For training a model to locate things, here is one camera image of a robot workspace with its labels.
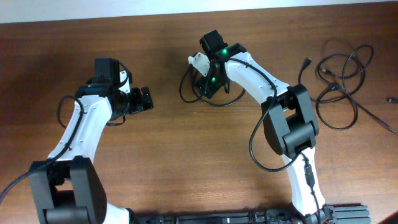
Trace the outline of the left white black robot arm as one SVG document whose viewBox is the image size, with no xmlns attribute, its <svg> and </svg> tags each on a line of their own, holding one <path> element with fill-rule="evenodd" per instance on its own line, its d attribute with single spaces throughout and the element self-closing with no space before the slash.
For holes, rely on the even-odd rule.
<svg viewBox="0 0 398 224">
<path fill-rule="evenodd" d="M 40 223 L 135 223 L 130 208 L 108 202 L 94 168 L 107 126 L 152 109 L 148 87 L 132 88 L 132 74 L 119 60 L 95 59 L 95 74 L 71 97 L 72 117 L 55 149 L 30 167 L 30 186 Z"/>
</svg>

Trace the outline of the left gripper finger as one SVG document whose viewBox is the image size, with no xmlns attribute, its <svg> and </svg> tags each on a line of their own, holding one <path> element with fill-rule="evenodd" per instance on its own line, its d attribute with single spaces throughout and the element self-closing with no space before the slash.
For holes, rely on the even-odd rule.
<svg viewBox="0 0 398 224">
<path fill-rule="evenodd" d="M 136 87 L 131 90 L 131 109 L 130 113 L 139 113 L 144 110 L 143 102 L 142 102 L 142 93 L 141 90 Z"/>
<path fill-rule="evenodd" d="M 141 88 L 142 92 L 142 106 L 145 110 L 151 110 L 154 108 L 152 97 L 148 86 Z"/>
</svg>

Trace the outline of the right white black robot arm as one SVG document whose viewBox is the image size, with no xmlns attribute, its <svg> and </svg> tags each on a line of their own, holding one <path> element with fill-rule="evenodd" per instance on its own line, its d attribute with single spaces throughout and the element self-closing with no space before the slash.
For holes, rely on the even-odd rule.
<svg viewBox="0 0 398 224">
<path fill-rule="evenodd" d="M 325 199 L 315 170 L 315 145 L 319 126 L 308 90 L 298 84 L 291 86 L 272 76 L 252 58 L 241 44 L 227 44 L 217 30 L 200 39 L 202 53 L 189 58 L 189 63 L 202 75 L 193 84 L 199 100 L 212 98 L 220 89 L 229 92 L 232 82 L 249 93 L 261 106 L 262 115 L 253 133 L 262 126 L 267 143 L 284 165 L 268 168 L 253 152 L 254 163 L 267 172 L 287 171 L 292 189 L 292 205 L 305 223 L 321 223 L 325 219 Z"/>
</svg>

